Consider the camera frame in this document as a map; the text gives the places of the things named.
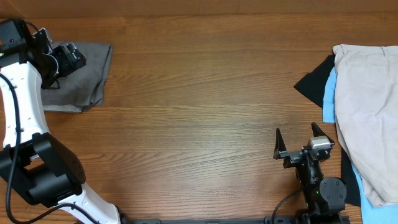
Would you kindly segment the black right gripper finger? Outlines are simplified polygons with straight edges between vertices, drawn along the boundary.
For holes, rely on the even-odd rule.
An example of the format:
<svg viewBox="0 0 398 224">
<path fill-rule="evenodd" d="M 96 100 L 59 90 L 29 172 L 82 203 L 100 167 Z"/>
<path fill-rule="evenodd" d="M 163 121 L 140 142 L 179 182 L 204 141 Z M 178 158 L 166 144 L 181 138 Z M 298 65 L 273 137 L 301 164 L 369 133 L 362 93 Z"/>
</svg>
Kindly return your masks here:
<svg viewBox="0 0 398 224">
<path fill-rule="evenodd" d="M 274 148 L 274 159 L 281 159 L 282 154 L 286 153 L 285 143 L 279 128 L 276 129 L 276 140 L 275 140 L 275 148 Z"/>
<path fill-rule="evenodd" d="M 324 137 L 327 137 L 327 138 L 328 138 L 329 142 L 330 142 L 332 145 L 335 144 L 334 140 L 332 140 L 332 138 L 330 138 L 326 133 L 324 133 L 324 132 L 321 130 L 321 128 L 317 125 L 316 122 L 312 122 L 312 123 L 311 123 L 311 127 L 312 127 L 312 132 L 313 132 L 313 136 L 314 136 L 314 137 L 324 136 Z"/>
</svg>

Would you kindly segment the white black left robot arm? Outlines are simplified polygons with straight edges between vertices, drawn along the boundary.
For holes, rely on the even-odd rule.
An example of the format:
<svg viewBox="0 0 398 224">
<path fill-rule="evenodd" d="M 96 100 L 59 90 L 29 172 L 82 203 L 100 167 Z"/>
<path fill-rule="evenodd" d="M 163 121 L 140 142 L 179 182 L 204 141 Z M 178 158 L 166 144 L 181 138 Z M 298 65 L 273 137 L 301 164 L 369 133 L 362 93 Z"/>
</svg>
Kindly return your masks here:
<svg viewBox="0 0 398 224">
<path fill-rule="evenodd" d="M 51 135 L 44 115 L 42 90 L 59 88 L 59 78 L 85 63 L 73 43 L 52 47 L 45 29 L 22 19 L 1 22 L 6 202 L 15 192 L 30 205 L 45 206 L 47 213 L 63 210 L 82 223 L 123 224 L 125 214 L 86 183 L 80 160 Z"/>
</svg>

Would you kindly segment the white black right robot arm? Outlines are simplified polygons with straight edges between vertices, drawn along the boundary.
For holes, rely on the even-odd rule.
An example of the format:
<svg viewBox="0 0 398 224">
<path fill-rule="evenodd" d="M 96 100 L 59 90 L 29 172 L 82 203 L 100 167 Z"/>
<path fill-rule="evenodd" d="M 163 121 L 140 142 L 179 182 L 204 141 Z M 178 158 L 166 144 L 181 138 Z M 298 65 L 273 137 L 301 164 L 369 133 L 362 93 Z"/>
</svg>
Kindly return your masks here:
<svg viewBox="0 0 398 224">
<path fill-rule="evenodd" d="M 325 177 L 320 163 L 330 158 L 335 142 L 319 126 L 311 124 L 313 137 L 300 151 L 288 152 L 279 128 L 273 158 L 282 159 L 284 168 L 294 168 L 300 189 L 286 196 L 274 209 L 272 223 L 295 224 L 347 224 L 349 217 L 341 212 L 346 208 L 346 184 L 341 178 Z M 297 210 L 294 216 L 278 217 L 279 208 L 293 196 L 303 193 L 306 208 Z"/>
</svg>

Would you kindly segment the grey shorts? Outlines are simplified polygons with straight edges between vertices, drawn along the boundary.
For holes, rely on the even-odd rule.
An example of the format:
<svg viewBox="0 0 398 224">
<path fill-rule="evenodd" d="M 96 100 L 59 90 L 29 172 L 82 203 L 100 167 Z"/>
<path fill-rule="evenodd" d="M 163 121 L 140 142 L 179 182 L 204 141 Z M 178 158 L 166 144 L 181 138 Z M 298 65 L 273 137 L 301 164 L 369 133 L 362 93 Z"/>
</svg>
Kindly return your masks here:
<svg viewBox="0 0 398 224">
<path fill-rule="evenodd" d="M 86 65 L 60 78 L 59 89 L 41 91 L 45 111 L 81 113 L 103 103 L 114 46 L 97 42 L 75 45 L 86 58 Z"/>
</svg>

